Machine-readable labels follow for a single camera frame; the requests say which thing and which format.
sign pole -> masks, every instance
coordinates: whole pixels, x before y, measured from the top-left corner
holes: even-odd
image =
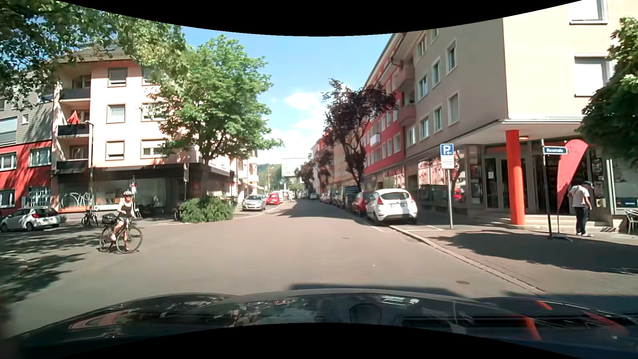
[[[452,188],[452,170],[456,166],[454,160],[454,144],[442,143],[440,144],[440,150],[441,168],[447,170],[447,211],[450,216],[450,229],[454,229],[452,223],[452,196],[454,195],[454,189]]]

beige building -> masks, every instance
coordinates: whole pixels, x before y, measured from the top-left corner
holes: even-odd
[[[405,159],[400,164],[408,189],[418,192],[425,206],[447,205],[440,144],[452,143],[456,211],[509,212],[514,224],[522,224],[525,213],[544,213],[540,140],[564,145],[579,138],[575,129],[583,107],[612,75],[613,64],[605,57],[610,35],[625,16],[638,17],[638,2],[582,0],[504,19],[394,34],[389,66],[392,88],[401,96]],[[410,113],[402,116],[402,111]],[[552,213],[557,166],[558,157],[549,156]],[[604,149],[590,146],[574,175],[574,182],[582,180],[595,184],[598,219],[611,221],[623,208],[638,206],[638,185],[630,184],[638,174],[606,158]],[[568,201],[560,211],[569,212]]]

bicycle wheel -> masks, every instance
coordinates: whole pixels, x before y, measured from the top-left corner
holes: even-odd
[[[98,248],[100,252],[108,252],[111,247],[111,234],[113,234],[113,229],[111,227],[104,227],[100,234],[100,247]]]
[[[124,233],[128,232],[128,239],[124,242]],[[117,251],[122,254],[129,254],[136,252],[142,245],[142,231],[135,227],[131,227],[128,230],[121,231],[117,235]]]

man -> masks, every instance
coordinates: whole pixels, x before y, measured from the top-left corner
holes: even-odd
[[[572,198],[572,207],[576,212],[576,235],[583,237],[593,237],[587,233],[587,220],[590,217],[591,203],[590,191],[592,182],[585,181],[582,185],[576,185],[567,194]]]

white t-shirt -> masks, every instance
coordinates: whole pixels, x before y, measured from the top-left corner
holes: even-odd
[[[585,197],[590,196],[590,191],[588,191],[587,188],[584,188],[583,186],[574,186],[571,190],[569,190],[569,193],[571,193],[574,197],[572,207],[589,207],[587,202],[585,202]]]

